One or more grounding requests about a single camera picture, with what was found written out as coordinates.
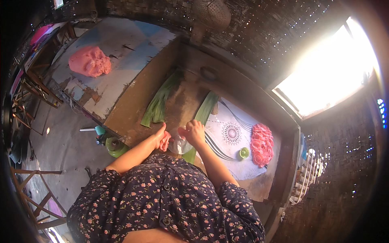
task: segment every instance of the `dress button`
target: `dress button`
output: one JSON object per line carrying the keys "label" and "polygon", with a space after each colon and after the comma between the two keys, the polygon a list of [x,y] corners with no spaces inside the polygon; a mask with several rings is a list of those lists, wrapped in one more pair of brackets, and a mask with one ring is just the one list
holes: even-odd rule
{"label": "dress button", "polygon": [[170,224],[170,219],[163,219],[163,220],[162,220],[162,223],[163,223],[164,225],[169,225],[169,224]]}

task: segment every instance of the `green bowl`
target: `green bowl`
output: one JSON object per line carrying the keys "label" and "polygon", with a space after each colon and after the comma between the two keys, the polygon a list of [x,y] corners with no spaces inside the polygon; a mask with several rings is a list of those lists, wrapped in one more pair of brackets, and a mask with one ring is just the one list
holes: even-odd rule
{"label": "green bowl", "polygon": [[246,159],[248,158],[250,152],[249,152],[249,149],[244,147],[244,148],[241,148],[240,151],[239,151],[239,156],[242,158],[242,159]]}

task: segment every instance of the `peeling painted tabletop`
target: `peeling painted tabletop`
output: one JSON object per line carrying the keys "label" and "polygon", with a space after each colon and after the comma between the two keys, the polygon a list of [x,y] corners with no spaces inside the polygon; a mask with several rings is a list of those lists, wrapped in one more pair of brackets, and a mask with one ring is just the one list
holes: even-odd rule
{"label": "peeling painted tabletop", "polygon": [[[140,21],[105,18],[81,35],[54,63],[52,78],[80,106],[104,122],[138,73],[176,38],[169,30]],[[69,57],[85,46],[98,46],[112,70],[96,78],[75,73]]]}

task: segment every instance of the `dark blue floral dress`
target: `dark blue floral dress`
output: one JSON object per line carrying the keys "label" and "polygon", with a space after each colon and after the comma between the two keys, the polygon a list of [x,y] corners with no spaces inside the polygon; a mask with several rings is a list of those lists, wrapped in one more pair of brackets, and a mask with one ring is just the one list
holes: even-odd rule
{"label": "dark blue floral dress", "polygon": [[263,242],[245,189],[211,181],[184,159],[157,154],[120,176],[97,170],[68,212],[76,242],[122,242],[130,231],[161,227],[188,242]]}

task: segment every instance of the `plastic bag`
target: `plastic bag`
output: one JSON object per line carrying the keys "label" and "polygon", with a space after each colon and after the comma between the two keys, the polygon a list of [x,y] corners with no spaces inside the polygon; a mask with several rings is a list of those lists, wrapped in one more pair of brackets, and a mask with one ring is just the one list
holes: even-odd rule
{"label": "plastic bag", "polygon": [[173,142],[169,142],[169,150],[175,154],[184,154],[189,152],[193,148],[193,146],[185,139],[182,139],[178,134],[178,128],[172,129],[170,132]]}

